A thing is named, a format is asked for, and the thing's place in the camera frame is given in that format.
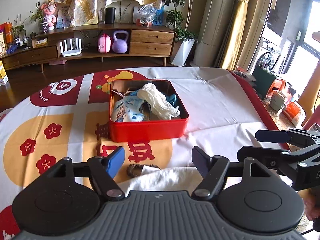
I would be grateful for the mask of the person's right hand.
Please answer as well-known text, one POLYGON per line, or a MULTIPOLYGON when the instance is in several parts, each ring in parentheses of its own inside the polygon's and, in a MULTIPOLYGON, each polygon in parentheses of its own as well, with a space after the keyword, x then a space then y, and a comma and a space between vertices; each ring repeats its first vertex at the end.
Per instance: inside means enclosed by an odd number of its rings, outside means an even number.
POLYGON ((305 190, 303 200, 306 217, 313 222, 313 230, 319 232, 319 187, 305 190))

